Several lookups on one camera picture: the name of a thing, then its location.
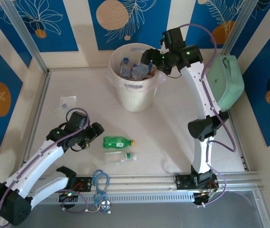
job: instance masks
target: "white tabletop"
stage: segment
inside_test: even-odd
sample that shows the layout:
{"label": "white tabletop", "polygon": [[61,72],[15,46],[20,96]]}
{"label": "white tabletop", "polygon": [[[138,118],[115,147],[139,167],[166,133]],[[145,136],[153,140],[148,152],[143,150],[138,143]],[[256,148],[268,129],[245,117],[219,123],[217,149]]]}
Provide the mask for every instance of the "white tabletop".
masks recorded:
{"label": "white tabletop", "polygon": [[[77,106],[88,112],[91,124],[98,122],[105,131],[90,148],[80,152],[68,150],[45,175],[50,175],[60,166],[66,166],[78,175],[91,175],[96,169],[113,175],[190,172],[194,140],[187,124],[197,116],[185,79],[167,78],[159,86],[152,107],[132,113],[119,105],[105,72],[105,68],[52,72],[30,157],[40,148],[49,131],[65,121],[56,112],[61,97],[76,96]],[[231,131],[229,121],[226,123]],[[134,140],[136,145],[124,151],[135,152],[137,161],[124,165],[104,164],[106,150],[102,143],[105,136],[124,136]],[[217,131],[215,139],[231,146],[223,128]],[[216,144],[213,145],[211,161],[218,171],[244,171],[238,151],[231,153]]]}

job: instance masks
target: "wire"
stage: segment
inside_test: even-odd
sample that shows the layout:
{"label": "wire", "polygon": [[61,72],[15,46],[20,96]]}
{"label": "wire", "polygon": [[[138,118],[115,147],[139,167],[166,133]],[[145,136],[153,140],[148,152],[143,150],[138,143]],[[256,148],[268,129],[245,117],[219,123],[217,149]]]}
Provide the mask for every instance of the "wire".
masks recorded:
{"label": "wire", "polygon": [[[106,177],[106,183],[105,183],[105,186],[104,186],[104,190],[101,191],[99,189],[98,185],[99,185],[99,179],[101,177],[103,177],[103,176]],[[109,210],[108,202],[107,202],[107,196],[106,196],[106,189],[110,184],[110,177],[105,172],[103,172],[102,170],[96,170],[93,173],[92,182],[93,182],[93,185],[96,188],[96,193],[93,196],[93,200],[95,202],[96,208],[98,207],[97,211],[99,211],[100,213],[106,213]],[[102,202],[105,202],[104,209],[100,209],[101,205],[102,205]]]}
{"label": "wire", "polygon": [[66,197],[66,198],[62,201],[62,204],[61,204],[62,210],[67,211],[67,212],[72,213],[72,214],[80,214],[80,213],[83,213],[83,212],[85,212],[85,211],[87,210],[87,207],[88,207],[88,205],[87,205],[87,200],[86,200],[86,198],[85,198],[81,193],[79,193],[79,192],[77,192],[77,191],[74,191],[74,190],[70,190],[70,189],[62,189],[62,190],[59,190],[59,191],[57,191],[57,192],[71,192],[71,193],[73,193],[73,194],[75,194],[75,195],[80,196],[80,197],[84,200],[84,202],[85,202],[85,209],[83,209],[83,210],[81,210],[81,211],[71,211],[71,210],[68,210],[68,209],[66,209],[66,208],[64,207],[64,203],[69,199],[69,197]]}
{"label": "wire", "polygon": [[[79,132],[83,131],[85,128],[87,128],[88,126],[88,123],[89,123],[89,116],[88,116],[88,113],[82,109],[82,108],[72,108],[70,109],[67,113],[66,113],[66,116],[65,116],[65,119],[66,121],[68,122],[68,119],[67,119],[67,116],[68,114],[73,111],[73,110],[80,110],[82,112],[84,112],[87,116],[86,118],[86,121],[85,121],[85,124],[83,125],[83,127],[81,127],[80,129],[78,129],[77,131],[71,133],[71,134],[68,134],[66,136],[64,136],[63,138],[57,140],[56,142],[54,142],[53,144],[49,145],[48,147],[46,147],[40,154],[38,154],[35,158],[33,158],[33,160],[20,172],[20,174],[16,177],[16,179],[9,185],[9,187],[6,189],[6,191],[4,192],[1,200],[0,200],[0,212],[1,212],[1,209],[2,209],[2,206],[3,206],[3,202],[7,196],[7,194],[9,193],[9,191],[12,189],[12,187],[17,183],[17,181],[22,177],[22,175],[39,159],[39,157],[42,157],[48,150],[50,150],[52,147],[56,146],[58,143],[62,142],[63,140],[67,139],[67,138],[70,138],[72,136],[74,136],[75,134],[78,134]],[[10,225],[10,223],[2,226],[0,224],[0,228],[8,228],[8,226]]]}
{"label": "wire", "polygon": [[166,76],[170,77],[170,78],[173,78],[173,79],[177,79],[177,78],[180,78],[182,76],[182,74],[180,74],[178,77],[172,77],[172,76],[169,76],[166,72],[164,72]]}
{"label": "wire", "polygon": [[214,181],[209,181],[210,184],[214,184],[216,188],[219,188],[218,184],[216,184]]}
{"label": "wire", "polygon": [[[214,62],[214,60],[215,60],[215,58],[216,58],[216,53],[217,53],[217,44],[216,44],[216,40],[215,40],[214,36],[212,35],[212,33],[211,33],[207,28],[205,28],[205,27],[203,27],[203,26],[201,26],[201,25],[197,25],[197,24],[194,24],[194,23],[188,23],[188,24],[184,24],[184,25],[179,26],[179,28],[186,27],[186,26],[195,26],[195,27],[198,27],[198,28],[203,29],[203,30],[204,30],[205,32],[207,32],[207,34],[211,37],[211,40],[212,40],[212,42],[213,42],[213,44],[214,44],[214,53],[213,53],[211,59],[210,59],[210,60],[206,63],[206,65],[204,66],[204,68],[203,68],[203,70],[202,70],[202,73],[201,73],[201,82],[202,82],[203,88],[204,88],[204,90],[205,90],[207,99],[208,99],[208,101],[209,101],[209,103],[210,103],[210,106],[211,106],[211,107],[214,107],[213,101],[212,101],[211,96],[210,96],[210,94],[209,94],[209,92],[208,92],[208,90],[207,90],[207,87],[206,87],[206,84],[205,84],[203,78],[204,78],[204,76],[205,76],[206,69],[209,68],[209,67],[211,66],[211,64]],[[205,204],[201,205],[201,206],[203,206],[203,207],[206,206],[206,205],[208,205],[208,204],[210,204],[210,203],[212,203],[212,202],[214,202],[214,201],[216,201],[216,200],[218,200],[219,198],[221,198],[221,197],[223,196],[223,194],[225,193],[225,191],[226,191],[226,185],[227,185],[226,178],[225,178],[220,172],[216,171],[216,170],[210,165],[210,162],[209,162],[209,160],[208,160],[209,144],[210,144],[210,143],[217,143],[217,144],[223,146],[224,148],[230,150],[231,152],[235,152],[235,151],[236,151],[236,143],[235,143],[235,141],[234,141],[234,139],[233,139],[233,137],[232,137],[232,134],[230,133],[229,129],[227,128],[227,126],[225,125],[224,121],[222,120],[222,118],[220,117],[220,115],[217,113],[217,111],[216,111],[215,109],[213,109],[213,112],[214,112],[214,114],[216,115],[216,117],[219,119],[219,121],[220,121],[220,123],[222,124],[222,126],[224,127],[226,133],[228,134],[228,136],[229,136],[229,138],[230,138],[230,140],[231,140],[231,142],[232,142],[233,148],[230,148],[229,146],[223,144],[222,142],[216,141],[216,140],[208,140],[208,141],[207,141],[207,146],[206,146],[206,164],[208,165],[208,167],[209,167],[213,172],[217,173],[217,174],[223,179],[223,181],[224,181],[224,188],[223,188],[223,191],[221,192],[221,194],[220,194],[217,198],[215,198],[214,200],[212,200],[212,201],[210,201],[210,202],[208,202],[208,203],[205,203]]]}
{"label": "wire", "polygon": [[81,151],[82,149],[79,149],[79,150],[76,150],[76,149],[74,149],[72,146],[71,146],[71,148],[70,148],[72,151],[74,151],[74,152],[79,152],[79,151]]}
{"label": "wire", "polygon": [[[104,186],[104,190],[101,191],[99,188],[98,188],[98,184],[99,184],[99,179],[102,177],[102,176],[105,176],[106,177],[106,183],[105,183],[105,186]],[[79,214],[79,213],[83,213],[83,212],[91,212],[91,213],[96,213],[96,212],[100,212],[100,213],[107,213],[107,211],[109,210],[108,208],[108,202],[107,202],[107,197],[106,197],[106,188],[108,187],[108,185],[110,184],[110,177],[105,173],[103,172],[102,170],[96,170],[94,173],[93,173],[93,178],[92,178],[92,182],[93,182],[93,185],[95,186],[96,188],[96,193],[94,194],[93,196],[93,200],[95,202],[95,206],[96,206],[96,210],[95,211],[91,211],[88,209],[88,205],[87,205],[87,201],[85,199],[84,196],[82,196],[79,192],[76,192],[74,191],[75,187],[73,188],[73,190],[60,190],[58,192],[71,192],[73,194],[77,194],[79,196],[81,196],[84,201],[85,201],[85,204],[86,204],[86,208],[81,210],[81,211],[71,211],[71,210],[68,210],[64,207],[64,203],[68,200],[69,197],[66,197],[63,201],[62,201],[62,209],[64,211],[67,211],[67,212],[70,212],[70,213],[73,213],[73,214]],[[105,207],[104,209],[100,210],[101,206],[102,206],[102,202],[105,202]]]}

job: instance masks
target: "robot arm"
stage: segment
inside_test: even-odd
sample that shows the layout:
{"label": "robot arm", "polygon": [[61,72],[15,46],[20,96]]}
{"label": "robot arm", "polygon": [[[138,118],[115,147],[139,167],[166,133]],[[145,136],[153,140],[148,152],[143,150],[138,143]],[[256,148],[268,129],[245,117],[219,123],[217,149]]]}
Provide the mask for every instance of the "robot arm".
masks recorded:
{"label": "robot arm", "polygon": [[[22,223],[31,210],[49,195],[61,189],[72,189],[76,184],[76,173],[67,167],[58,168],[50,177],[41,182],[37,180],[46,169],[69,148],[78,144],[82,149],[89,147],[89,144],[104,129],[99,123],[93,123],[85,128],[88,117],[81,112],[73,112],[68,122],[50,131],[47,140],[34,156],[27,161],[16,173],[10,176],[4,183],[0,183],[0,201],[9,186],[13,184],[0,209],[0,216],[14,226]],[[66,138],[66,136],[85,128],[79,133]],[[54,142],[62,139],[61,142],[50,147]]]}
{"label": "robot arm", "polygon": [[[141,62],[148,65],[151,61],[159,70],[170,74],[173,67],[177,66],[179,72],[186,79],[197,105],[198,119],[188,124],[188,129],[195,141],[195,155],[191,167],[190,179],[197,187],[204,185],[212,178],[212,171],[206,163],[206,150],[209,140],[213,140],[216,130],[221,126],[219,119],[215,116],[215,110],[223,121],[228,119],[228,113],[222,112],[216,103],[208,83],[205,83],[207,92],[213,101],[210,105],[203,82],[201,72],[204,64],[198,46],[186,46],[182,38],[180,28],[174,28],[163,33],[161,44],[165,44],[168,52],[161,53],[156,49],[146,50]],[[211,160],[212,144],[209,143],[208,160]]]}

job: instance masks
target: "glass panel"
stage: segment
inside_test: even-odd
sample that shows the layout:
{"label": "glass panel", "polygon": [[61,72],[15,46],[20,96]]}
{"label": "glass panel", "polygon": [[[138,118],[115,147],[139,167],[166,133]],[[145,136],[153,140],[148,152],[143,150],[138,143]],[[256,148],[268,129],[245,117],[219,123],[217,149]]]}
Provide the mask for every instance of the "glass panel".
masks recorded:
{"label": "glass panel", "polygon": [[226,192],[209,206],[193,203],[115,204],[111,215],[74,215],[59,205],[38,205],[18,228],[260,228],[263,227],[251,191]]}

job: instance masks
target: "metal grate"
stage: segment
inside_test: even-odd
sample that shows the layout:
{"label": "metal grate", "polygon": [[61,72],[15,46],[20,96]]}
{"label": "metal grate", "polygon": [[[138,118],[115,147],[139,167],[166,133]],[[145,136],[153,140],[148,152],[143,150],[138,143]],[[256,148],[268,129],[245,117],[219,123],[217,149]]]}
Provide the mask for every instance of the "metal grate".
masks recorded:
{"label": "metal grate", "polygon": [[[93,203],[93,194],[85,194],[87,202]],[[108,194],[108,200],[111,203],[163,203],[163,202],[193,202],[193,193],[177,192],[177,193],[153,193],[153,194]],[[79,197],[65,204],[84,204],[84,200]],[[40,204],[61,204],[58,195],[51,195]]]}

